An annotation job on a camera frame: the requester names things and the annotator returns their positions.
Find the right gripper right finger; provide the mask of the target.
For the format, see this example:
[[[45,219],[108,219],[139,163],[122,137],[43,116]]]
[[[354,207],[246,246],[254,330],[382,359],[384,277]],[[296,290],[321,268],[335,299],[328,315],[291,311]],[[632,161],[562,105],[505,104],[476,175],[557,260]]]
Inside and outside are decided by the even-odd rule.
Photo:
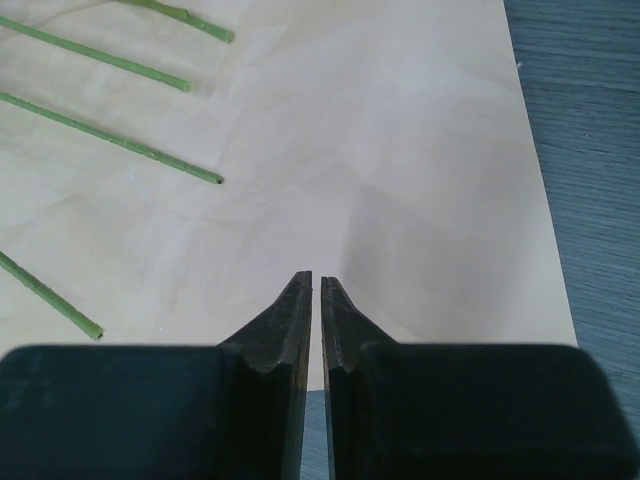
[[[334,479],[631,479],[606,375],[552,344],[407,344],[321,283]]]

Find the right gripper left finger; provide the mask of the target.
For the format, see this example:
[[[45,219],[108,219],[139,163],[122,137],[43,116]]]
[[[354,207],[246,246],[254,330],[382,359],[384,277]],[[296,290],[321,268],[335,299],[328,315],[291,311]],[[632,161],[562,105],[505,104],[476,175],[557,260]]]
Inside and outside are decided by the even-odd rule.
[[[1,362],[5,479],[296,479],[312,275],[215,346],[31,345]]]

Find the pink artificial flower bouquet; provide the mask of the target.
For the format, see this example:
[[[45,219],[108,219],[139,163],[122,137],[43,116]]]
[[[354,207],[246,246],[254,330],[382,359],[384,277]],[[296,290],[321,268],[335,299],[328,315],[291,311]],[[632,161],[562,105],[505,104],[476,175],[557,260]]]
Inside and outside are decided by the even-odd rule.
[[[244,9],[190,12],[223,42],[113,1],[5,1],[4,17],[179,77],[190,91],[3,29],[1,340],[84,342],[38,285],[111,343],[217,342],[239,309],[228,287],[236,206],[251,180],[230,152]]]

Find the green orange wrapping paper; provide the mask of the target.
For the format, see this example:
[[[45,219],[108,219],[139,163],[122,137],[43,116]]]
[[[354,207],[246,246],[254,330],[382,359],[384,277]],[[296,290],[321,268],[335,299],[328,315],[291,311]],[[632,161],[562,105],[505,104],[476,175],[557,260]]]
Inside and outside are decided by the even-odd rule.
[[[400,341],[575,343],[502,2],[197,2],[247,35],[217,342],[309,270]]]

